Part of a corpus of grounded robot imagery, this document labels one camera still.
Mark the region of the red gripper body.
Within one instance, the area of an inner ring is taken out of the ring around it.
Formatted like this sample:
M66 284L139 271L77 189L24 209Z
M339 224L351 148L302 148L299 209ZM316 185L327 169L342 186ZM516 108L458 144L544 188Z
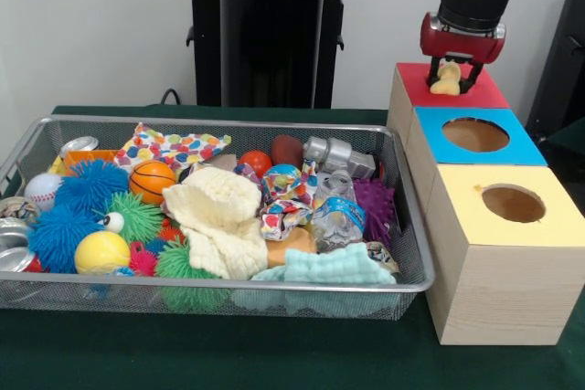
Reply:
M443 23L428 12L420 29L420 48L424 55L436 58L462 58L475 64L493 63L505 44L506 27L499 23L489 32L468 32Z

